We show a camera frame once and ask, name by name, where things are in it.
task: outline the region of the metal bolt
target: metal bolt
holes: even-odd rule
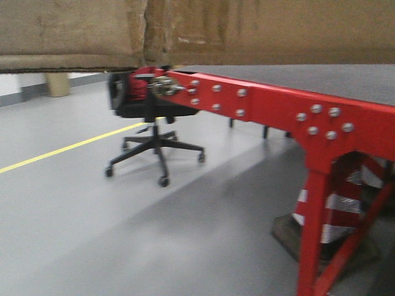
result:
[[[343,126],[341,127],[341,130],[344,131],[345,133],[350,133],[351,131],[354,130],[354,124],[351,122],[347,122],[347,123],[343,124]]]
[[[298,113],[296,115],[296,120],[297,121],[302,122],[302,121],[306,121],[306,119],[307,119],[307,114],[306,113]]]
[[[192,81],[191,81],[191,85],[193,85],[193,86],[198,86],[199,83],[200,83],[199,80],[192,80]]]
[[[241,89],[237,90],[237,96],[238,97],[245,97],[245,96],[247,96],[247,89],[241,88]]]
[[[189,89],[187,90],[187,92],[188,92],[188,94],[193,95],[193,94],[196,94],[196,93],[197,93],[197,89],[196,89],[196,88],[189,88]]]
[[[334,107],[329,109],[328,114],[330,117],[339,117],[340,112],[340,108]]]
[[[172,90],[174,90],[174,91],[183,91],[183,90],[185,90],[186,89],[186,87],[185,86],[182,86],[182,85],[171,85],[170,86],[170,89],[172,89]]]
[[[237,109],[236,110],[236,116],[237,117],[242,117],[246,114],[246,112],[244,111],[244,109]]]
[[[335,131],[328,131],[328,132],[326,132],[325,137],[328,140],[334,140],[334,139],[336,139],[338,137],[338,134]]]
[[[211,108],[214,111],[219,111],[221,109],[221,105],[220,104],[214,104]]]
[[[318,134],[318,132],[319,132],[319,129],[318,129],[316,126],[310,126],[310,127],[307,129],[307,133],[308,133],[309,135],[311,135],[311,136],[314,136],[314,135]]]
[[[191,99],[191,104],[192,105],[198,105],[199,103],[199,99],[195,98],[195,99]]]
[[[311,106],[310,110],[311,110],[311,112],[314,113],[314,114],[321,113],[321,111],[322,111],[322,105],[320,105],[320,104],[314,104],[313,106]]]
[[[221,91],[221,86],[219,84],[213,85],[212,91],[215,93]]]

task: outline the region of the dark table surface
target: dark table surface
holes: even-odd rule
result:
[[[395,65],[197,65],[180,70],[395,106]]]

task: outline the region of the red metal frame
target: red metal frame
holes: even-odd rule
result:
[[[393,190],[389,185],[382,191],[361,225],[318,277],[323,213],[331,191],[333,162],[352,151],[395,161],[395,107],[202,73],[169,71],[167,75],[187,89],[164,99],[289,131],[306,150],[309,198],[297,295],[326,295]],[[332,108],[339,110],[337,116],[330,116]],[[343,130],[346,123],[353,127],[351,131]],[[311,127],[316,129],[309,133]],[[335,138],[328,132],[335,132]]]

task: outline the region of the black office chair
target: black office chair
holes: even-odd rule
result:
[[[110,161],[110,165],[106,168],[106,176],[111,177],[114,174],[113,165],[116,163],[140,154],[148,149],[154,149],[154,153],[159,156],[160,165],[163,171],[163,175],[159,178],[158,183],[162,187],[166,187],[168,186],[170,180],[161,147],[173,147],[200,151],[198,157],[199,162],[205,162],[206,156],[204,154],[203,147],[187,144],[184,142],[178,142],[175,131],[159,134],[159,127],[156,118],[165,117],[167,123],[173,123],[175,121],[175,117],[194,115],[198,112],[198,110],[158,99],[153,94],[152,85],[149,84],[149,81],[152,78],[150,75],[140,75],[142,76],[141,79],[144,79],[148,82],[145,100],[129,101],[128,99],[130,98],[130,95],[128,92],[130,92],[130,74],[131,73],[111,74],[108,83],[111,109],[115,110],[116,115],[123,118],[144,118],[145,122],[153,123],[152,136],[125,137],[122,144],[124,153]],[[129,149],[128,142],[137,142],[140,144],[134,148]]]

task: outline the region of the cardboard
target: cardboard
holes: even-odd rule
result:
[[[0,1],[0,72],[393,64],[393,0]]]

